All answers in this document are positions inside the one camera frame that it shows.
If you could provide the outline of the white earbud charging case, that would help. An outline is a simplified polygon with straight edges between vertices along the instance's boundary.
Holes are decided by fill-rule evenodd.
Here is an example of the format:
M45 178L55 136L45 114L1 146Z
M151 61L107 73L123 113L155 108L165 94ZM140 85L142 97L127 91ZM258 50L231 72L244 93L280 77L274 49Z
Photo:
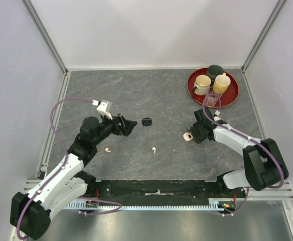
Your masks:
M186 132L183 134L183 139L186 141L186 142L190 142L193 140L193 136L190 132Z

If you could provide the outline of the black earbud charging case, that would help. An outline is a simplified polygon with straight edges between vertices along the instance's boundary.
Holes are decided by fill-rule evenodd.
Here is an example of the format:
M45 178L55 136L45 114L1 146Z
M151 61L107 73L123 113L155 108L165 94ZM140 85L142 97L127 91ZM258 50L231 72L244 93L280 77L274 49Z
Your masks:
M151 126L153 121L151 118L145 117L141 120L143 126Z

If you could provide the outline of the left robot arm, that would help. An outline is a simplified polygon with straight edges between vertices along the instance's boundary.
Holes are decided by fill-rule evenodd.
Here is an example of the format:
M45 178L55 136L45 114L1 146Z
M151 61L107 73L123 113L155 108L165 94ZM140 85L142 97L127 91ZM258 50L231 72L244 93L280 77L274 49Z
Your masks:
M111 134L129 136L137 122L118 114L101 120L90 116L83 120L80 132L64 159L37 186L12 198L10 223L18 239L39 239L53 218L74 199L92 197L96 192L95 177L83 168L97 154L97 145Z

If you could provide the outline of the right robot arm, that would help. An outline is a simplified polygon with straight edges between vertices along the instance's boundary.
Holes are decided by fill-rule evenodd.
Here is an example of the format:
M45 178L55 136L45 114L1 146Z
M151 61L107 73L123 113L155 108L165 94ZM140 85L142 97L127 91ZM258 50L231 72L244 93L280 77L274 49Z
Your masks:
M256 191L280 188L289 172L275 140L261 140L234 129L207 108L194 112L196 122L187 130L184 139L197 144L204 140L226 145L242 158L244 169L233 170L217 177L216 193L228 197L234 189L251 187Z

